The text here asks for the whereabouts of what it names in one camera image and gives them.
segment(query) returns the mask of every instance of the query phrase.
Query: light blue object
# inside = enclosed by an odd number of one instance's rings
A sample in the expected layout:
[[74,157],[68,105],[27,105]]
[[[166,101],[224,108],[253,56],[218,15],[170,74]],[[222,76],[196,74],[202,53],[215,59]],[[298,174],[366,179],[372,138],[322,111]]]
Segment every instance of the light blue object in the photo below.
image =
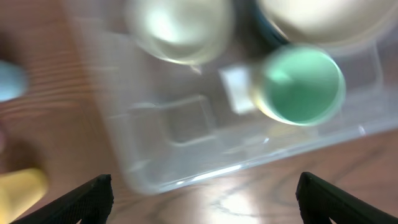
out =
[[0,102],[22,96],[26,90],[25,72],[11,63],[0,61]]

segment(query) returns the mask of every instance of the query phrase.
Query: clear plastic container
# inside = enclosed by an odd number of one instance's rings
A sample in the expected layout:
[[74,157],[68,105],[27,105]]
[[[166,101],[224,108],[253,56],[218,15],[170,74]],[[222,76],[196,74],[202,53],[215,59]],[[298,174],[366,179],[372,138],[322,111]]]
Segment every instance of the clear plastic container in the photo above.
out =
[[87,69],[121,170],[132,189],[157,194],[398,127],[398,29],[356,54],[335,58],[346,101],[329,122],[283,124],[256,110],[232,112],[219,69],[266,56],[251,1],[236,1],[236,38],[211,63],[154,58],[126,30],[126,0],[68,0]]

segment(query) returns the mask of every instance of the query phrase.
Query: beige cup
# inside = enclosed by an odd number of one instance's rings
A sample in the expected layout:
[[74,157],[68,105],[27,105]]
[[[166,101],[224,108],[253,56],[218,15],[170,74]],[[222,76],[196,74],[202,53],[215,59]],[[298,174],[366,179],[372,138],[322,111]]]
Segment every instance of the beige cup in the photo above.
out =
[[38,202],[47,191],[47,178],[38,169],[0,175],[0,224],[10,223]]

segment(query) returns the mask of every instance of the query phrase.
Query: wood grain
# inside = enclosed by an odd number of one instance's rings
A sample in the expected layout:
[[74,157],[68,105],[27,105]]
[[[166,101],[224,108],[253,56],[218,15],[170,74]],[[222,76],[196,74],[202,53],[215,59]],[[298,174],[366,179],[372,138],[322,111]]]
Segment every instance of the wood grain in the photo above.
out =
[[[109,223],[302,223],[295,188],[300,173],[310,171],[398,216],[398,131],[142,196],[119,173],[93,99],[101,87],[89,84],[61,2],[0,0],[0,59],[22,65],[30,79],[26,96],[0,104],[8,136],[1,172],[38,166],[50,178],[49,193],[28,213],[112,174]],[[396,57],[386,61],[394,73]]]

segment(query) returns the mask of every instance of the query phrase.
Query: cream-colored object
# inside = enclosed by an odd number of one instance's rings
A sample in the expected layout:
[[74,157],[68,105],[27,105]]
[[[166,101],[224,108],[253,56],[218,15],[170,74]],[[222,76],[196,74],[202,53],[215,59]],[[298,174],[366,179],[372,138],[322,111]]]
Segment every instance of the cream-colored object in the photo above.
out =
[[331,53],[363,48],[390,31],[396,0],[257,0],[290,42],[317,44]]
[[229,0],[130,0],[126,20],[132,37],[148,53],[198,65],[224,51],[234,19]]
[[47,191],[47,178],[38,169],[0,175],[0,224],[10,223],[38,202]]

